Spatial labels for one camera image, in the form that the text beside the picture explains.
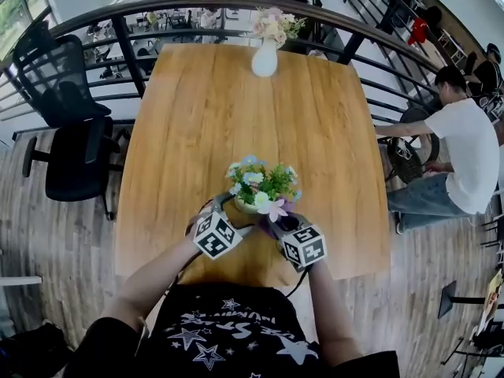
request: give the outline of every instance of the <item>white t-shirt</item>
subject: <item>white t-shirt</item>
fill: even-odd
[[[469,214],[484,213],[495,191],[499,151],[495,130],[471,99],[446,105],[425,123],[447,142],[454,172],[447,177],[448,196]]]

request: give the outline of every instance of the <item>red cloth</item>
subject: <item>red cloth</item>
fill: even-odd
[[[415,42],[424,43],[427,38],[427,23],[421,18],[417,18],[413,22],[413,28],[411,30],[411,36],[408,41],[408,45],[413,45]]]

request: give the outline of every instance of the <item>potted flower arrangement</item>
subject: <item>potted flower arrangement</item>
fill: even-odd
[[[298,183],[298,175],[289,166],[278,164],[267,171],[266,161],[259,161],[254,155],[249,155],[241,162],[229,166],[226,177],[231,179],[233,186],[230,193],[235,195],[236,207],[244,213],[268,214],[275,222],[280,216],[287,216],[286,208],[297,202],[302,195],[300,190],[294,191]]]
[[[285,44],[287,38],[297,38],[305,22],[305,18],[296,19],[294,15],[285,14],[276,7],[258,8],[253,31],[243,34],[246,37],[262,39],[262,46],[252,59],[255,75],[270,77],[276,71],[276,50]]]

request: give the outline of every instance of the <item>flower pot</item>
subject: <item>flower pot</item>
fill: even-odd
[[[275,39],[263,39],[262,46],[252,59],[252,71],[256,76],[270,77],[276,71],[277,65]]]
[[[235,196],[235,206],[236,209],[245,214],[257,214],[258,208],[255,205],[249,205],[245,203],[241,198]]]

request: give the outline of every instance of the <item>wooden floor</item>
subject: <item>wooden floor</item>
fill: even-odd
[[[4,276],[40,275],[43,283],[8,287],[6,294],[19,331],[36,328],[48,318],[76,346],[121,284],[113,263],[115,224],[105,219],[100,200],[49,200],[43,163],[34,163],[29,179],[21,176],[24,150],[33,135],[20,136],[13,150],[0,152],[1,266]],[[48,150],[52,132],[35,135],[38,148]],[[116,163],[123,160],[124,154],[114,158]],[[119,188],[120,174],[113,172],[108,190],[113,209]],[[439,296],[452,280],[458,281],[460,295],[484,295],[497,257],[495,249],[478,245],[490,238],[470,224],[484,219],[479,218],[401,236],[392,233],[391,270],[335,283],[354,315],[365,352],[396,350],[403,377],[448,377],[461,361],[454,358],[446,367],[439,365],[457,337],[476,324],[480,307],[455,306],[438,321]],[[293,296],[293,302],[308,336],[313,336],[307,287]]]

